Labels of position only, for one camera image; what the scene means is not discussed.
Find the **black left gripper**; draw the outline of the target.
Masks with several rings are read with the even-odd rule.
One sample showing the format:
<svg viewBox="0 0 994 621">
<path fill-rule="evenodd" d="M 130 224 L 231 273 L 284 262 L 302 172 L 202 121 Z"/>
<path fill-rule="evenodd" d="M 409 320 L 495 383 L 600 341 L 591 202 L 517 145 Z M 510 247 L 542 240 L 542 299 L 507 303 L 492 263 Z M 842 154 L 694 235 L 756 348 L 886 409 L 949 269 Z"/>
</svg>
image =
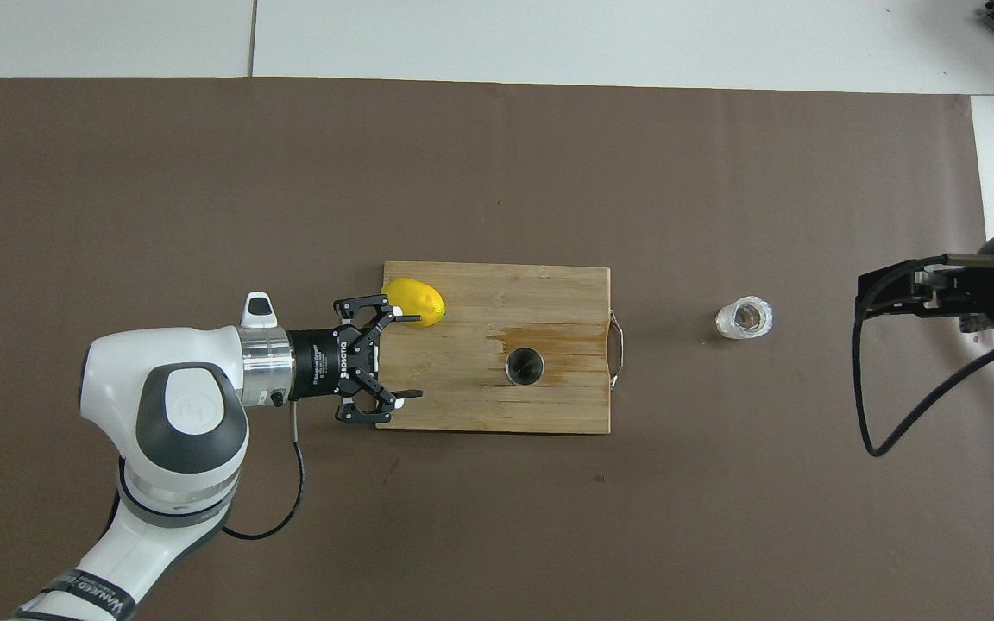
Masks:
<svg viewBox="0 0 994 621">
<path fill-rule="evenodd" d="M 390 392 L 372 371 L 346 371 L 348 346 L 370 346 L 378 342 L 391 323 L 419 323 L 421 315 L 406 314 L 391 305 L 386 295 L 344 298 L 334 302 L 340 321 L 334 329 L 291 329 L 293 354 L 292 385 L 288 400 L 342 397 L 335 419 L 347 424 L 382 424 L 410 398 L 421 398 L 422 390 Z"/>
</svg>

